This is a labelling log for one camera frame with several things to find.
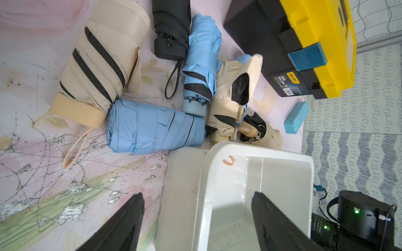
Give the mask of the white plastic storage box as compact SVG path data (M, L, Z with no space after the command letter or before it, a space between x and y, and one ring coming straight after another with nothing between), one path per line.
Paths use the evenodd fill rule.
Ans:
M156 250L258 251L282 219L310 238L311 157L221 142L173 150L167 165Z

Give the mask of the beige umbrella black stripes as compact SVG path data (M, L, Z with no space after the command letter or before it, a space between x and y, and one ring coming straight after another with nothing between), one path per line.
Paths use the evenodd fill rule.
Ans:
M53 114L88 128L86 143L114 102L141 93L141 48L150 17L136 1L98 1L70 56L50 107Z

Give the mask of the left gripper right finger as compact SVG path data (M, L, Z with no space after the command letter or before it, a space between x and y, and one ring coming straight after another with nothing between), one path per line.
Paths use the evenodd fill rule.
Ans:
M262 251L321 251L265 194L255 192L251 209Z

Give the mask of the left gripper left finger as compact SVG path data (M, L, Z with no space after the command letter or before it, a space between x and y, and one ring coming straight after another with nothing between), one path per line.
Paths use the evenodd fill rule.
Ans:
M82 246L79 251L135 251L144 215L141 193L127 202Z

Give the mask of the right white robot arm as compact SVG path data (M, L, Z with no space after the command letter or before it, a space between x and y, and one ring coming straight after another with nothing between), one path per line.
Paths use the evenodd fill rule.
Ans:
M397 205L342 190L326 213L312 214L311 240L326 251L399 251L394 245Z

